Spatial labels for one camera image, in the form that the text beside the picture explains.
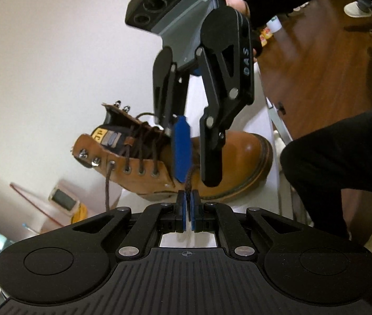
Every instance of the boot sole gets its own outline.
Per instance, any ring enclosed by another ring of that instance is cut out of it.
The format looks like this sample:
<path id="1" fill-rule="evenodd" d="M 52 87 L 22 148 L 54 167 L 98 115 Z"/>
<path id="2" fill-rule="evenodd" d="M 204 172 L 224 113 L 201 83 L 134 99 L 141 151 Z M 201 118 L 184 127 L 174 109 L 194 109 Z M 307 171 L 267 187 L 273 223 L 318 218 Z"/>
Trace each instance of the boot sole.
<path id="1" fill-rule="evenodd" d="M 214 195 L 211 197 L 201 197 L 202 201 L 228 202 L 232 199 L 236 199 L 237 197 L 241 197 L 249 193 L 253 189 L 257 188 L 261 181 L 266 180 L 272 167 L 273 149 L 271 143 L 263 136 L 258 134 L 253 135 L 256 136 L 261 143 L 262 156 L 252 175 L 250 175 L 250 177 L 246 181 L 244 181 L 241 185 L 238 185 L 236 188 L 230 189 L 229 191 L 226 191 L 225 193 L 219 195 Z M 156 202 L 172 197 L 174 194 L 175 193 L 173 192 L 158 192 L 151 195 L 140 195 L 140 197 L 148 201 Z"/>

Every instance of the ribbed black surface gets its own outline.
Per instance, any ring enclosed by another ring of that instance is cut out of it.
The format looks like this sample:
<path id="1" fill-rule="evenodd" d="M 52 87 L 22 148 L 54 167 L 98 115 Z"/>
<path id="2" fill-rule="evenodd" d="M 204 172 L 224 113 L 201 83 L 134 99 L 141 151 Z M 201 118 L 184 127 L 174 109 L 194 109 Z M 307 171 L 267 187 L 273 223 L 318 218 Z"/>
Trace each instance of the ribbed black surface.
<path id="1" fill-rule="evenodd" d="M 222 249 L 156 248 L 142 260 L 120 263 L 83 300 L 52 307 L 9 300 L 0 308 L 0 315 L 90 314 L 372 315 L 372 307 L 364 301 L 317 307 L 291 300 L 255 264 L 230 259 Z"/>

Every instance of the boot tongue label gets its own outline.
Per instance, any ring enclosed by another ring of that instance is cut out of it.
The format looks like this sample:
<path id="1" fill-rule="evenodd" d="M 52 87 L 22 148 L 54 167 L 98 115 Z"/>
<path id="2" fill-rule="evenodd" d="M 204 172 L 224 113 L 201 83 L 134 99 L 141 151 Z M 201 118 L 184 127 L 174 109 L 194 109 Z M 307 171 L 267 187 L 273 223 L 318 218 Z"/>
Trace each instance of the boot tongue label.
<path id="1" fill-rule="evenodd" d="M 92 135 L 92 138 L 100 143 L 102 146 L 109 146 L 115 148 L 122 133 L 118 133 L 112 130 L 97 128 Z"/>

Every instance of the white table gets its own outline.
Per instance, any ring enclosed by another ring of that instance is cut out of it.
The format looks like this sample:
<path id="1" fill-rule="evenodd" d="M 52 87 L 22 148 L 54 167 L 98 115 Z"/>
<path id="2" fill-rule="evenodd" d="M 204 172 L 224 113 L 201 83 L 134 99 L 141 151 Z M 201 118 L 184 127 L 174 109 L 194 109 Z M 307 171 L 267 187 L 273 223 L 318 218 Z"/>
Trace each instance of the white table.
<path id="1" fill-rule="evenodd" d="M 208 105 L 202 79 L 191 77 L 187 96 L 185 116 L 191 126 L 192 137 L 199 135 L 199 119 L 203 109 Z M 280 177 L 275 150 L 274 134 L 269 118 L 266 98 L 262 89 L 259 65 L 255 64 L 255 102 L 244 107 L 234 119 L 231 130 L 243 130 L 262 135 L 272 144 L 274 150 L 273 164 L 264 183 L 247 195 L 228 203 L 234 212 L 245 213 L 248 207 L 260 207 L 276 214 L 292 218 L 290 186 Z M 168 199 L 175 202 L 175 197 Z M 128 206 L 133 213 L 142 212 L 151 202 L 127 190 L 122 191 L 118 206 Z M 193 233 L 188 229 L 183 234 L 169 233 L 163 236 L 161 246 L 166 247 L 214 247 L 215 238 L 210 233 Z"/>

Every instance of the triangular cutout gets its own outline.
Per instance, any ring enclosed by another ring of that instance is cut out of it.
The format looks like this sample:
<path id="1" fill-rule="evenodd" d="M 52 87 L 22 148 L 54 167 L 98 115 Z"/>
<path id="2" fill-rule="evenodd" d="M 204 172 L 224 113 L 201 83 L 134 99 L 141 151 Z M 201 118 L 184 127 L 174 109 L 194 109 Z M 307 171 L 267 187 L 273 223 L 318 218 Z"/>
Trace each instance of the triangular cutout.
<path id="1" fill-rule="evenodd" d="M 278 233 L 286 234 L 301 231 L 299 228 L 283 223 L 278 219 L 263 215 L 262 218 Z"/>
<path id="2" fill-rule="evenodd" d="M 103 216 L 99 219 L 89 221 L 85 224 L 81 224 L 73 228 L 74 231 L 85 232 L 85 233 L 98 233 L 103 227 L 105 227 L 109 221 L 113 219 L 113 216 Z"/>
<path id="3" fill-rule="evenodd" d="M 230 77 L 232 77 L 234 75 L 234 45 L 230 45 L 221 53 L 223 54 L 227 71 Z"/>

